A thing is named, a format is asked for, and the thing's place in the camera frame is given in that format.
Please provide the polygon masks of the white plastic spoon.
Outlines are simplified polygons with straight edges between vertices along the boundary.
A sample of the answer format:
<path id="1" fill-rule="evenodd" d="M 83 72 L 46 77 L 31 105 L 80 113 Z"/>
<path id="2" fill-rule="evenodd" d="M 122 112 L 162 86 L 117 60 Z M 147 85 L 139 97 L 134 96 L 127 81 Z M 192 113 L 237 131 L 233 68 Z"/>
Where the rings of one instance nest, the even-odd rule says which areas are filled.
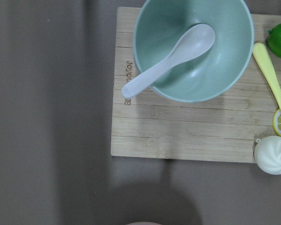
<path id="1" fill-rule="evenodd" d="M 205 54 L 214 44 L 215 31 L 207 24 L 191 27 L 176 42 L 171 52 L 160 62 L 129 81 L 121 89 L 125 98 L 133 98 L 152 85 L 173 67 Z"/>

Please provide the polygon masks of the bamboo cutting board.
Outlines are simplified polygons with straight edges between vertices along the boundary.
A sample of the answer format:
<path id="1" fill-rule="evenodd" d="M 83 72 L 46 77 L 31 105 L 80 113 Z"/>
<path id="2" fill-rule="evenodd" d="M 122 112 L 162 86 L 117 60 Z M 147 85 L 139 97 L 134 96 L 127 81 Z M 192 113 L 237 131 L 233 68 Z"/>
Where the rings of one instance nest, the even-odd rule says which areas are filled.
<path id="1" fill-rule="evenodd" d="M 124 99 L 121 88 L 137 75 L 132 38 L 140 9 L 117 10 L 111 154 L 253 163 L 254 141 L 274 135 L 277 109 L 256 61 L 222 95 L 199 103 L 182 103 L 145 90 Z"/>

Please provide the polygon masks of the white garlic bulb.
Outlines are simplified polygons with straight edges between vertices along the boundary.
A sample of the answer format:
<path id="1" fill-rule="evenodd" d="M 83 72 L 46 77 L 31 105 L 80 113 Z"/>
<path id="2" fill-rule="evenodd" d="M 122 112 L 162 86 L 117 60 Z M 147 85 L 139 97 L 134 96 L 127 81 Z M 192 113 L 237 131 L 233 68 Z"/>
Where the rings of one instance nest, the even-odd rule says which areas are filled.
<path id="1" fill-rule="evenodd" d="M 281 175 L 281 137 L 255 140 L 254 159 L 258 167 L 271 175 Z"/>

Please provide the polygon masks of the yellow plastic spoon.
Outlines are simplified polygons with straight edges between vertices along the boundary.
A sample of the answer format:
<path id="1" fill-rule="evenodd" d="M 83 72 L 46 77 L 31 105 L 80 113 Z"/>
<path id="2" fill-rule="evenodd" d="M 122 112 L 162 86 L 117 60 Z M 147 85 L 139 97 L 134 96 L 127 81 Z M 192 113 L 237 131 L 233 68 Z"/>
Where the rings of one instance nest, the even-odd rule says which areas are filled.
<path id="1" fill-rule="evenodd" d="M 266 46 L 263 43 L 255 43 L 252 54 L 262 74 L 266 78 L 278 107 L 281 110 L 281 88 Z"/>

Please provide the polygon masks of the mint green bowl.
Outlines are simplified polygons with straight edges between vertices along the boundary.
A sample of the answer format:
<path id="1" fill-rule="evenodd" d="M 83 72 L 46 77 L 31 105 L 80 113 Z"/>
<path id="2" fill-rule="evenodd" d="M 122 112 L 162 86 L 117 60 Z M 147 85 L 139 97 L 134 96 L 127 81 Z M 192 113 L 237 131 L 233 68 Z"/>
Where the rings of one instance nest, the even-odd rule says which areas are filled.
<path id="1" fill-rule="evenodd" d="M 139 75 L 122 88 L 146 88 L 180 102 L 202 102 L 233 86 L 246 70 L 254 28 L 243 0 L 148 0 L 133 35 Z"/>

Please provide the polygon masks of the lemon slice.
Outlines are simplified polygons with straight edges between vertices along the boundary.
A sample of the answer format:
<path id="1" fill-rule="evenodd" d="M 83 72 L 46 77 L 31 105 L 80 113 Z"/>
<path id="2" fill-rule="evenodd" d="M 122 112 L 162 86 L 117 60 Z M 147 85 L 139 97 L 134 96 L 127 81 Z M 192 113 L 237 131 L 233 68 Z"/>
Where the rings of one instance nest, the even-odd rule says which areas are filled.
<path id="1" fill-rule="evenodd" d="M 272 119 L 273 129 L 275 133 L 281 137 L 281 110 L 278 108 L 273 115 Z"/>

